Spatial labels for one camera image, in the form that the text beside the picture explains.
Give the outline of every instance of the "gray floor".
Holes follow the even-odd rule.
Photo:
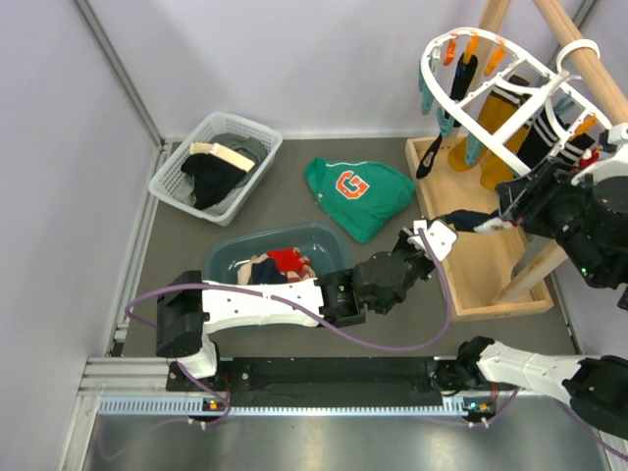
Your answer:
[[[303,171],[315,157],[331,160],[375,160],[409,175],[405,139],[292,140],[282,145],[276,162],[232,224],[214,226],[166,204],[157,209],[138,292],[167,285],[185,270],[199,270],[216,243],[265,229],[308,221],[330,221],[314,203]],[[392,218],[368,244],[346,238],[353,262],[379,250],[389,250],[396,234],[420,215],[416,199]],[[138,306],[136,313],[155,319],[155,303]],[[437,332],[445,318],[445,303],[437,277],[419,283],[407,300],[388,316],[370,315],[367,322],[346,330],[364,339],[391,345],[419,343]],[[465,340],[482,335],[511,346],[546,354],[573,353],[559,308],[532,316],[456,323],[435,344],[415,355],[453,355]],[[224,331],[212,338],[224,356],[372,356],[382,353],[350,343],[322,329],[269,326]],[[124,354],[153,356],[154,332],[131,324]]]

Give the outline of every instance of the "wooden frame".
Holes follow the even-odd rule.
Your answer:
[[[533,0],[562,46],[583,36],[559,3],[559,0]],[[510,0],[488,0],[479,27],[498,32]],[[481,41],[476,55],[478,71],[484,70],[490,41]],[[628,123],[628,100],[602,62],[590,49],[577,49],[569,55],[614,125]],[[477,87],[481,72],[470,89]],[[418,181],[417,195],[423,214],[434,218],[454,209],[492,212],[496,197],[479,184],[478,168],[466,173],[454,172],[446,163],[446,154],[460,139],[455,132],[444,139],[435,157],[430,176]],[[433,137],[408,139],[406,158],[412,175],[419,158]],[[519,314],[545,312],[553,306],[544,282],[558,265],[567,259],[564,251],[550,242],[528,265],[510,278],[514,265],[525,251],[525,237],[519,230],[493,235],[461,234],[445,260],[449,287],[454,296],[455,320],[475,320]]]

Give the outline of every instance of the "red cloth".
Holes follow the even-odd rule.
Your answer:
[[[298,248],[285,248],[282,250],[271,250],[266,254],[275,260],[275,265],[281,272],[298,272],[303,268],[303,265],[309,265],[310,261]]]

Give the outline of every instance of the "white plastic ring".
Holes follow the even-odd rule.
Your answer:
[[[584,47],[593,49],[598,56],[598,59],[600,58],[600,49],[595,41],[592,41],[591,39],[576,39],[575,41],[571,41],[565,47],[560,49],[560,52],[558,52],[558,55],[556,56],[556,70],[559,73],[562,72],[562,61],[564,58],[576,49],[582,49]]]

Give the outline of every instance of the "orange clothespin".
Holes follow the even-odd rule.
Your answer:
[[[596,118],[596,115],[589,115],[585,121],[583,121],[580,126],[576,129],[576,131],[573,133],[573,135],[569,138],[569,140],[572,140],[573,138],[579,136],[580,134],[584,134],[586,131],[588,131],[590,128],[592,128],[593,126],[596,125],[596,123],[598,122],[598,118]]]
[[[447,50],[445,52],[445,59],[443,60],[443,64],[448,66],[449,64],[451,64],[451,61],[453,61],[453,59],[455,59],[455,38],[457,37],[457,34],[455,34],[453,36],[452,39],[449,40],[449,42],[447,43]]]
[[[471,39],[467,43],[467,47],[464,50],[464,57],[462,58],[462,63],[466,66],[471,60],[471,56],[475,53],[475,50],[478,48],[478,42],[480,41],[480,36],[477,33],[473,33]]]
[[[484,69],[484,75],[487,77],[495,71],[495,68],[503,60],[506,55],[506,48],[503,47],[503,42],[497,44],[497,49],[491,54],[491,58],[487,63],[487,67]]]

